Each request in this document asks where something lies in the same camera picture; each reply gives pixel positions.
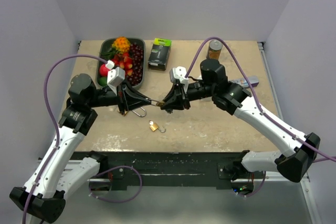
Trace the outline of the long shackle brass padlock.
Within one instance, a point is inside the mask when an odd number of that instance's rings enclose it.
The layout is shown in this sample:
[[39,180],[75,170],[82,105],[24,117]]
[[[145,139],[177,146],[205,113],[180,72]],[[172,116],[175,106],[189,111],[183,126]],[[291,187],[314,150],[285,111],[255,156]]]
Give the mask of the long shackle brass padlock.
[[154,99],[151,99],[151,105],[152,106],[158,106],[158,107],[161,107],[164,105],[164,101],[158,101],[158,100],[154,100]]

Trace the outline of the small brass padlock with key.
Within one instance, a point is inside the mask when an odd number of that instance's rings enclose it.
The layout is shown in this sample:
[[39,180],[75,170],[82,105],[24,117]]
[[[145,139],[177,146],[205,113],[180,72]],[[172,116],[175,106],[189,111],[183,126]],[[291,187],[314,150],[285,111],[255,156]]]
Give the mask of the small brass padlock with key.
[[149,127],[152,132],[159,131],[161,133],[166,132],[166,128],[163,126],[162,128],[159,127],[159,125],[151,120],[149,120]]

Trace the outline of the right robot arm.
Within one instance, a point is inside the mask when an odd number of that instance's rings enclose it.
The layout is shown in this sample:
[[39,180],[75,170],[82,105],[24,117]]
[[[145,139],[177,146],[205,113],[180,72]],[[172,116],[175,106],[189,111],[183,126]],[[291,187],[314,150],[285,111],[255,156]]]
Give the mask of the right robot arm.
[[171,90],[157,105],[168,113],[189,109],[190,102],[210,97],[221,110],[251,125],[276,147],[273,152],[242,151],[223,170],[232,180],[246,178],[252,172],[279,172],[284,178],[298,183],[316,159],[320,138],[305,134],[258,106],[252,94],[239,84],[228,80],[226,70],[216,59],[200,64],[201,79],[190,83],[184,67],[173,68]]

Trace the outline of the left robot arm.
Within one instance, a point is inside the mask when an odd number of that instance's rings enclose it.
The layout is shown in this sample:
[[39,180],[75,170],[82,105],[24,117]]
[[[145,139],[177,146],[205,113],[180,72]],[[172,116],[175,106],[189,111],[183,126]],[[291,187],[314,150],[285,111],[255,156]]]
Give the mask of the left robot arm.
[[10,199],[27,217],[54,223],[62,214],[68,198],[89,178],[108,174],[107,157],[92,152],[79,165],[64,173],[71,156],[89,133],[98,114],[95,108],[116,105],[123,113],[151,104],[151,99],[134,89],[124,76],[112,70],[108,85],[97,89],[88,74],[78,74],[70,82],[69,102],[56,134],[37,169],[22,187],[14,187]]

